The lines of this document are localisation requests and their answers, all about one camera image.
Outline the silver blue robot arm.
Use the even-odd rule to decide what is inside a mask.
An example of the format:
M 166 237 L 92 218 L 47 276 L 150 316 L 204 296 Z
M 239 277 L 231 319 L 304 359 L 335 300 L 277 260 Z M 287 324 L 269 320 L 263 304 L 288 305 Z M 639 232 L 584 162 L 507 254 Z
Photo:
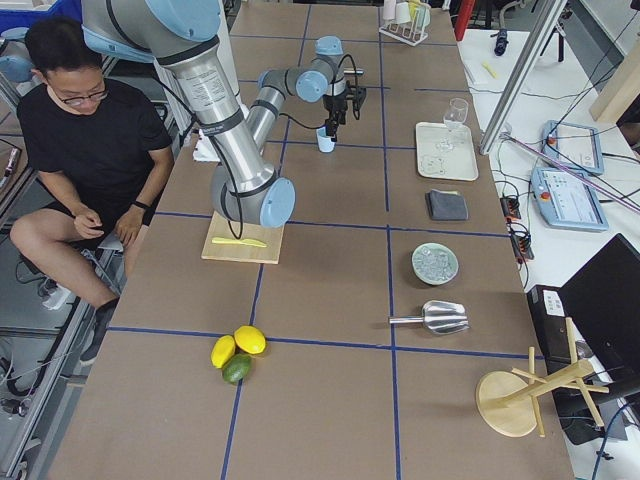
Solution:
M 294 185 L 260 153 L 287 97 L 322 101 L 330 139 L 345 124 L 346 113 L 359 112 L 366 97 L 364 88 L 345 78 L 340 39 L 325 36 L 317 40 L 309 65 L 264 72 L 258 98 L 242 111 L 233 60 L 219 37 L 227 25 L 217 1 L 85 1 L 82 20 L 92 50 L 157 62 L 175 76 L 220 159 L 212 202 L 229 221 L 278 228 L 291 217 Z

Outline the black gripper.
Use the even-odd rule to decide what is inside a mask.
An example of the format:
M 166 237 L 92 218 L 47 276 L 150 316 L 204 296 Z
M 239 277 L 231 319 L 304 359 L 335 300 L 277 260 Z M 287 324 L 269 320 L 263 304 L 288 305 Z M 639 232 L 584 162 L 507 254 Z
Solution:
M 336 122 L 340 125 L 346 125 L 346 116 L 348 111 L 347 91 L 343 91 L 337 95 L 324 95 L 323 106 L 328 112 L 328 119 L 325 121 L 325 135 L 329 138 L 336 137 Z

